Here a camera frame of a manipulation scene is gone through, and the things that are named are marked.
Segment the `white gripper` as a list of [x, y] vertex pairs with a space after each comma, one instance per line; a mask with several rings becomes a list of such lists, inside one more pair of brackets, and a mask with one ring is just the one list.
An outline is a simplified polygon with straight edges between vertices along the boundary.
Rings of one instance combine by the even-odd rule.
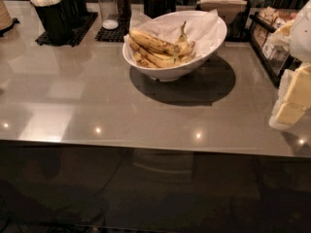
[[[268, 37], [268, 43], [282, 46], [290, 55], [302, 62], [311, 62], [311, 0]], [[280, 82], [279, 98], [269, 119], [269, 126], [285, 130], [294, 126], [305, 114], [303, 108], [311, 107], [311, 65], [301, 64], [297, 69], [287, 69]]]

